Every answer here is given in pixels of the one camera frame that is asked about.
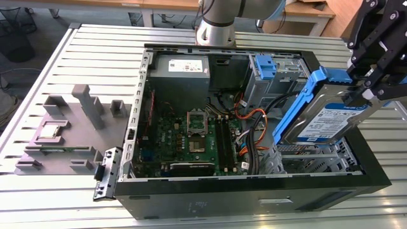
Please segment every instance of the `green circuit board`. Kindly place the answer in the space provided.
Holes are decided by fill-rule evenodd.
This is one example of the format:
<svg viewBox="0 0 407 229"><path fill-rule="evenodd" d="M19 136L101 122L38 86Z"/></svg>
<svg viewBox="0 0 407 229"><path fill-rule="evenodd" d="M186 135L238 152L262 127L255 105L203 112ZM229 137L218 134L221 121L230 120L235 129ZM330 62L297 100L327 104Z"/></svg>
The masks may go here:
<svg viewBox="0 0 407 229"><path fill-rule="evenodd" d="M203 121L194 120L190 124L197 128L203 128ZM219 168L218 140L217 140L217 119L207 119L207 134L187 134L187 117L165 117L159 119L155 144L151 148L142 149L143 162L139 165L139 171L143 177L163 177L163 170L171 163L214 163L217 166L215 176L241 175L242 172L235 169L225 171ZM238 120L229 120L229 127L234 139L235 130L241 129ZM231 145L234 161L237 162L235 146Z"/></svg>

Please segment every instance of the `floor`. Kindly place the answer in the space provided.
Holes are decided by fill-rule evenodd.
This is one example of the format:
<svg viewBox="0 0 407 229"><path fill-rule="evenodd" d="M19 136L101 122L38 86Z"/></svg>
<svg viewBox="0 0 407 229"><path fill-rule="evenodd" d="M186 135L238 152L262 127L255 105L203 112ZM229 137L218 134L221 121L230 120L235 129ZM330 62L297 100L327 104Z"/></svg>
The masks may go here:
<svg viewBox="0 0 407 229"><path fill-rule="evenodd" d="M15 68L35 68L43 69L47 61L53 55L53 52L65 36L67 28L71 23L81 22L85 24L103 24L103 25L122 25L131 26L129 14L121 12L98 12L98 11L75 11L75 10L61 10L58 19L54 19L47 9L34 9L33 15L38 25L38 31L29 35L30 42L37 51L37 57L25 63L10 62L3 55L0 55L0 73ZM141 14L135 14L134 18L139 19ZM157 27L173 28L178 25L185 16L175 15L169 18L169 22L163 23L159 15L155 15L154 22ZM185 21L177 28L191 29L191 22L195 16L187 16ZM138 22L138 26L143 26L143 20ZM235 21L237 31L258 32L255 27L255 20L237 18ZM35 70L21 70L13 71L2 75L9 81L10 86L7 93L17 95L19 98L25 98L31 86L39 76L39 71Z"/></svg>

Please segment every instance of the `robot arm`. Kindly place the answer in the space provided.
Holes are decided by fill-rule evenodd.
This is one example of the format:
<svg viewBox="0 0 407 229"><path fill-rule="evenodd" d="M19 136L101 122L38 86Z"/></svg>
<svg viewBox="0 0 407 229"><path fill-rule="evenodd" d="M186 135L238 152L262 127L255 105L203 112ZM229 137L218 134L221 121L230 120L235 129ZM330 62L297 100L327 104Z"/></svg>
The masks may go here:
<svg viewBox="0 0 407 229"><path fill-rule="evenodd" d="M267 20L285 9L286 0L206 0L203 21L197 31L197 42L206 46L235 45L235 18Z"/></svg>
<svg viewBox="0 0 407 229"><path fill-rule="evenodd" d="M273 133L277 145L334 144L389 101L407 96L406 16L405 0L363 1L349 42L351 66L313 73Z"/></svg>
<svg viewBox="0 0 407 229"><path fill-rule="evenodd" d="M359 9L349 41L353 49L347 72L363 84L345 98L349 106L370 103L377 97L390 100L407 96L407 2L405 0L366 0Z"/></svg>

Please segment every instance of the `aluminum workbench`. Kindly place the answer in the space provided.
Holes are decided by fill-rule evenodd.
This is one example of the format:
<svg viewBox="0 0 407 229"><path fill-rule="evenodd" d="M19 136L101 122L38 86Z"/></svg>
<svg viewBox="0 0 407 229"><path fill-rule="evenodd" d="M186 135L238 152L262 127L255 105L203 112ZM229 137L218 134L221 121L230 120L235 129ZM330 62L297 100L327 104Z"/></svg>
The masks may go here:
<svg viewBox="0 0 407 229"><path fill-rule="evenodd" d="M121 99L130 104L145 43L194 44L194 35L193 30L102 25L69 29L0 138L0 228L406 228L407 114L400 102L359 125L393 185L322 212L137 221L119 201L93 202L94 176L14 175L46 114L47 96L62 95L73 102L74 84L86 83L102 103ZM313 51L321 64L331 68L347 68L351 55L334 38L238 32L237 43L241 48Z"/></svg>

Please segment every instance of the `metal bracket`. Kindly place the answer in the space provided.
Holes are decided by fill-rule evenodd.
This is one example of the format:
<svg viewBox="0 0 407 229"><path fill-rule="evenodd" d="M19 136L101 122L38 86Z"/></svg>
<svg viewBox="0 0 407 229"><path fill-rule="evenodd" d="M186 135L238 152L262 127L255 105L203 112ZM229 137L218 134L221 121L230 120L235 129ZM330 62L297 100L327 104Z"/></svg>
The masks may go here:
<svg viewBox="0 0 407 229"><path fill-rule="evenodd" d="M115 200L115 187L119 178L119 168L123 149L115 147L105 152L103 162L95 171L97 183L94 201Z"/></svg>

